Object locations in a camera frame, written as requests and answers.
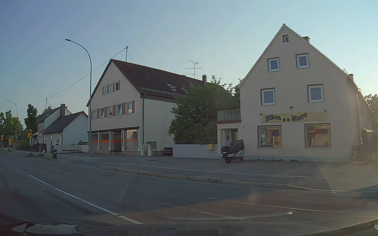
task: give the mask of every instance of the antenna mast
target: antenna mast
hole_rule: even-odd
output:
[[[184,70],[193,70],[193,73],[187,73],[189,75],[193,75],[193,78],[195,78],[196,76],[196,69],[202,69],[202,67],[196,67],[196,65],[198,65],[199,63],[198,62],[194,62],[194,61],[189,61],[191,63],[193,63],[193,68],[186,68]]]

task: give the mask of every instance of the sidewalk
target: sidewalk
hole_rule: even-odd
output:
[[[310,189],[349,191],[367,187],[375,189],[373,186],[378,186],[378,165],[261,160],[244,160],[228,164],[218,159],[141,157],[121,154],[93,154],[92,156],[90,157],[87,153],[58,154],[58,159],[97,167],[106,166],[207,179],[271,183],[288,189],[300,186]]]

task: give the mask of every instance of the street lamp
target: street lamp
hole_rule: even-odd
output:
[[[16,105],[16,117],[18,117],[18,109],[17,109],[17,105]]]
[[[88,54],[88,57],[90,58],[90,100],[89,100],[89,104],[88,104],[88,123],[89,123],[89,140],[88,140],[88,148],[90,148],[90,156],[92,156],[93,154],[93,150],[91,149],[91,74],[92,74],[92,65],[91,65],[91,57],[90,57],[90,53],[88,53],[87,49],[85,49],[85,47],[83,47],[81,44],[79,43],[76,43],[70,39],[65,39],[66,41],[70,41],[70,42],[73,42],[75,43],[76,45],[84,48],[84,50],[87,52]]]

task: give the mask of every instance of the building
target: building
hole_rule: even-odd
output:
[[[38,117],[39,126],[43,129],[43,137],[39,142],[48,145],[73,145],[88,140],[88,116],[84,111],[71,113],[65,104],[52,109]]]
[[[176,96],[185,96],[191,83],[204,84],[185,75],[111,59],[91,96],[92,149],[141,155],[146,154],[141,153],[142,144],[152,144],[152,155],[161,155],[164,148],[174,145],[168,129]]]
[[[245,159],[346,161],[371,140],[354,75],[285,24],[239,89],[241,109],[218,112],[218,146],[243,139]]]

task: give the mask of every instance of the dark roof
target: dark roof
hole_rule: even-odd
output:
[[[43,122],[45,121],[46,118],[48,118],[52,113],[54,113],[55,111],[59,110],[60,107],[57,107],[57,108],[54,108],[54,109],[51,109],[50,111],[47,111],[45,113],[43,113],[42,115],[39,115],[39,117],[37,118],[37,121],[40,123],[40,122]]]
[[[87,115],[84,111],[80,111],[71,115],[65,115],[62,117],[59,117],[54,121],[52,124],[50,124],[49,127],[43,131],[44,134],[51,134],[51,133],[57,133],[63,131],[63,129],[69,125],[75,118],[77,118],[79,115],[83,113],[84,115]]]
[[[111,59],[102,76],[100,77],[96,85],[96,88],[94,89],[91,95],[92,97],[96,92],[107,68],[111,63],[113,63],[123,73],[123,75],[140,93],[147,93],[162,97],[174,98],[175,95],[186,95],[186,91],[182,88],[188,89],[190,83],[192,83],[195,86],[204,85],[202,80],[155,69],[148,66],[142,66],[130,62]],[[171,89],[168,84],[173,86],[175,91]]]

